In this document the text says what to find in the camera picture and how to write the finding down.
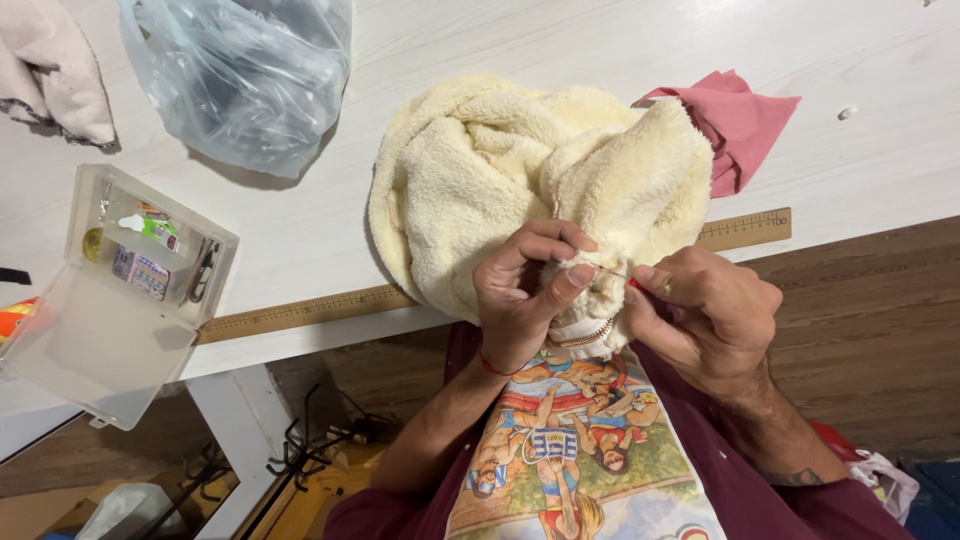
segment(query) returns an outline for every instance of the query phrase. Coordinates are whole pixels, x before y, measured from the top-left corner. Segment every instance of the forearm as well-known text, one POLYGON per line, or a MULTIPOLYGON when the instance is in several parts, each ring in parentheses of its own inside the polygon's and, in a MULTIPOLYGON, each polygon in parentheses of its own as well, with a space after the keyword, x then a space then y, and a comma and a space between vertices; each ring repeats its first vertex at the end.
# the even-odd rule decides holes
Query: forearm
POLYGON ((484 370, 476 358, 472 360, 400 432, 380 460, 370 487, 410 496, 434 490, 470 428, 507 380, 484 370))
POLYGON ((775 485, 816 485, 849 476, 847 466, 769 379, 721 403, 724 435, 775 485))

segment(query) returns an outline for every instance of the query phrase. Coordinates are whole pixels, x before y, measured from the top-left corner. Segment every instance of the tattoo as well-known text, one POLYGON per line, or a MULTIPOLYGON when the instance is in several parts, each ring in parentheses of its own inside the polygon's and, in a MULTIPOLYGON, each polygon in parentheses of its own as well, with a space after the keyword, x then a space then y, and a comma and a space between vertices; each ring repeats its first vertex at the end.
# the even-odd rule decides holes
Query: tattoo
POLYGON ((765 473, 760 471, 760 475, 763 476, 763 479, 767 480, 767 483, 772 485, 785 485, 789 487, 797 487, 803 485, 820 485, 825 483, 823 480, 813 472, 813 469, 807 467, 799 473, 794 473, 792 475, 775 475, 773 473, 765 473))

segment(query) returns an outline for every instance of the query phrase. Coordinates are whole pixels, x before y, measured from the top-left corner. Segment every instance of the clear plastic bag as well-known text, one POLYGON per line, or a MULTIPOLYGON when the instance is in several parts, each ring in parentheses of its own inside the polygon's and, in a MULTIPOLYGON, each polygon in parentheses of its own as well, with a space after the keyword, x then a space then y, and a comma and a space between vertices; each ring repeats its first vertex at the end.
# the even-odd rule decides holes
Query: clear plastic bag
POLYGON ((118 0, 137 81, 170 135, 296 178, 340 111, 350 0, 118 0))

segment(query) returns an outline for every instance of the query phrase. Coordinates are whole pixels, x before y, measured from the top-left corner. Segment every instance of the cartoon woman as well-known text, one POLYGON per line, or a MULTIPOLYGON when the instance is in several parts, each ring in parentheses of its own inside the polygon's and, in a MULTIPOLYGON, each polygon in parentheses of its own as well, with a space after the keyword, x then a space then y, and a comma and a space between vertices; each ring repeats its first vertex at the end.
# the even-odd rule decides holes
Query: cartoon woman
POLYGON ((554 377, 569 381, 584 397, 592 398, 596 395, 597 387, 616 388, 623 385, 627 378, 627 366, 620 355, 613 355, 610 360, 570 358, 563 361, 554 356, 544 356, 542 364, 520 371, 512 377, 512 381, 523 384, 554 377))
POLYGON ((567 415, 580 435, 584 452, 608 473, 625 475, 630 469, 627 459, 631 443, 647 440, 646 428, 660 416, 660 404, 647 389, 622 392, 603 389, 587 407, 589 428, 575 414, 567 415))
POLYGON ((580 468, 574 459, 547 457, 537 463, 546 509, 540 525, 547 540, 593 540, 603 527, 603 508, 592 497, 577 491, 580 468))
POLYGON ((472 489, 477 499, 486 499, 506 483, 507 465, 514 460, 525 438, 520 429, 546 426, 560 388, 557 384, 546 391, 536 413, 503 407, 491 416, 470 463, 465 489, 472 489))

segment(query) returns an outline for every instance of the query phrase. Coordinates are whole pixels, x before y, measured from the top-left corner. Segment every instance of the cream fleece jacket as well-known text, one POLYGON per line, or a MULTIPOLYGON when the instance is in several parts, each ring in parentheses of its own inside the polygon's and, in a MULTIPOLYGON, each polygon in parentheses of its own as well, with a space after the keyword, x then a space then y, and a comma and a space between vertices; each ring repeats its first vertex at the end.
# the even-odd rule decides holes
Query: cream fleece jacket
MULTIPOLYGON (((621 274, 696 239, 713 152, 674 98, 642 116, 598 88, 554 93, 466 76, 404 105, 376 158, 370 225, 377 251, 413 298, 473 324, 473 267, 523 223, 565 219, 600 246, 577 262, 621 274)), ((609 357, 630 340, 622 278, 598 271, 550 338, 600 338, 560 354, 609 357)))

